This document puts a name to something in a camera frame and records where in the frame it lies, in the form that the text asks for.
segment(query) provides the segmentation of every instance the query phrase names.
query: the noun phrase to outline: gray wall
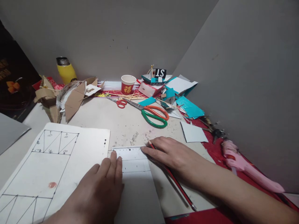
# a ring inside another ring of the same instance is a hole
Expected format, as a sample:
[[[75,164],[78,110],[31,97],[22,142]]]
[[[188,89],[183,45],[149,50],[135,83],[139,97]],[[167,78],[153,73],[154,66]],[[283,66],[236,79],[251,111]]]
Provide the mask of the gray wall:
[[[61,82],[68,57],[80,79],[171,74],[218,0],[1,0],[0,19],[39,74]]]
[[[299,193],[299,3],[220,0],[174,71],[265,175]]]

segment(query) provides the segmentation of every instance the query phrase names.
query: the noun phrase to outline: glue gun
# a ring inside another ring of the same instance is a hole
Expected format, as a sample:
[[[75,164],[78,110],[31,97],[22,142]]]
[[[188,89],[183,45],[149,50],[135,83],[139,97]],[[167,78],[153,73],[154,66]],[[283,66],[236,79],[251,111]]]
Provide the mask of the glue gun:
[[[276,183],[259,171],[257,171],[254,167],[252,167],[238,152],[236,145],[233,144],[230,140],[225,140],[223,142],[223,154],[226,158],[226,165],[232,169],[232,171],[242,171],[247,176],[249,176],[252,180],[254,180],[257,184],[262,186],[268,191],[275,193],[283,193],[285,192],[284,188]]]

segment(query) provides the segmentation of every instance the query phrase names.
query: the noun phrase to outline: red paper cup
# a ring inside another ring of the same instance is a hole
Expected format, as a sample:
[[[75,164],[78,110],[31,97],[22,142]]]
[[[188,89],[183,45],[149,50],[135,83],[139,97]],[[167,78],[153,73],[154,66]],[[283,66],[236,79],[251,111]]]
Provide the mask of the red paper cup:
[[[124,95],[130,95],[133,92],[133,86],[136,82],[136,78],[131,75],[124,75],[121,77],[121,93]]]

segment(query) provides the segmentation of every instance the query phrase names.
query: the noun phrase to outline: sign with text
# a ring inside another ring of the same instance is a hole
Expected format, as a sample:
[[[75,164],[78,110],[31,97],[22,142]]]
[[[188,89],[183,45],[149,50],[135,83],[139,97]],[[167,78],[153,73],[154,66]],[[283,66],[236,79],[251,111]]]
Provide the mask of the sign with text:
[[[162,77],[162,79],[165,79],[166,69],[156,68],[155,78],[159,78],[159,77]]]

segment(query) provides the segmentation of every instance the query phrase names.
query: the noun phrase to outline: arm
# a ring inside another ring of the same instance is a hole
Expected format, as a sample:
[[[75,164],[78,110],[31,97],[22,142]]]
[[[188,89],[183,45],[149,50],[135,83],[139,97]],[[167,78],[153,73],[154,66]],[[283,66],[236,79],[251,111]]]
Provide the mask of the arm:
[[[195,189],[215,196],[251,223],[298,223],[299,214],[249,185],[232,172],[209,162],[172,139],[159,137],[151,142],[160,149],[142,151],[176,170]]]

